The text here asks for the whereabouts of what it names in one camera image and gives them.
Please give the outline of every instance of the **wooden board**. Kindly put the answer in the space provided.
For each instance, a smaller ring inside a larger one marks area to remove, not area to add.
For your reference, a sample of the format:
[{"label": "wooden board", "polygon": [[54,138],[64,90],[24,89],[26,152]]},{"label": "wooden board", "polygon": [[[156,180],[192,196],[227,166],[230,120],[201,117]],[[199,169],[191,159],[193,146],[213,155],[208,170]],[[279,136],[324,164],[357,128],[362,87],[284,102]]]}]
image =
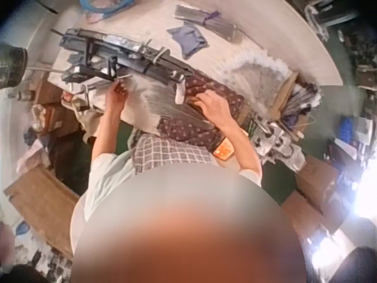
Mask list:
[{"label": "wooden board", "polygon": [[73,259],[70,223],[78,196],[38,166],[5,189],[5,195],[41,238]]},{"label": "wooden board", "polygon": [[60,102],[63,90],[47,81],[48,73],[40,79],[35,90],[34,104],[47,104]]}]

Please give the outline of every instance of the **cable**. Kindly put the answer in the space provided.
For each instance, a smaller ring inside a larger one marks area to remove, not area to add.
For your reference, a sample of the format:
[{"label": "cable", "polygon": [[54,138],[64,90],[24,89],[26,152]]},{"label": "cable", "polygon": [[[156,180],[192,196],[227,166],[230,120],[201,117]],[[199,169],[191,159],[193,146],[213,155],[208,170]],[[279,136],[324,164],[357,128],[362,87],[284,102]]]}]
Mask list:
[{"label": "cable", "polygon": [[40,0],[35,0],[35,2],[37,2],[38,4],[40,4],[43,8],[45,8],[47,11],[49,11],[50,13],[53,13],[55,15],[58,15],[59,13],[57,11],[55,11],[54,9],[51,9],[49,6],[43,4]]},{"label": "cable", "polygon": [[107,7],[107,8],[97,8],[91,5],[90,0],[80,0],[80,4],[84,10],[93,12],[93,13],[101,13],[101,14],[111,14],[117,12],[120,9],[126,8],[130,5],[133,5],[135,0],[123,0],[119,4]]}]

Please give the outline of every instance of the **blue wire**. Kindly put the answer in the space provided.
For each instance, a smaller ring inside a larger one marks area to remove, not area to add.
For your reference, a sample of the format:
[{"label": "blue wire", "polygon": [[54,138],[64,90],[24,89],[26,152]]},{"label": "blue wire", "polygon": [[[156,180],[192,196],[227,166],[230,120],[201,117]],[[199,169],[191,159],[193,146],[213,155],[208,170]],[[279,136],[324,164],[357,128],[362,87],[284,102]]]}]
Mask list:
[{"label": "blue wire", "polygon": [[84,10],[101,14],[112,14],[119,11],[120,9],[133,5],[134,3],[135,0],[124,0],[115,6],[111,6],[108,8],[96,8],[91,5],[90,0],[80,0],[80,4]]}]

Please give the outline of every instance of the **metal pole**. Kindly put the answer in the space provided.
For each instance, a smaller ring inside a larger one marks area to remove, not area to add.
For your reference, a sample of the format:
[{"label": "metal pole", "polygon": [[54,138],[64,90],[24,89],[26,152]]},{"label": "metal pole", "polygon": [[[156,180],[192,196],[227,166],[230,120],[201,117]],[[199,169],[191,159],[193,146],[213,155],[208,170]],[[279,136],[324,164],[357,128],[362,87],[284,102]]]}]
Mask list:
[{"label": "metal pole", "polygon": [[59,73],[59,74],[67,74],[67,75],[70,74],[67,71],[55,70],[55,69],[50,69],[50,68],[26,67],[26,69],[32,70],[32,71],[43,71],[43,72]]}]

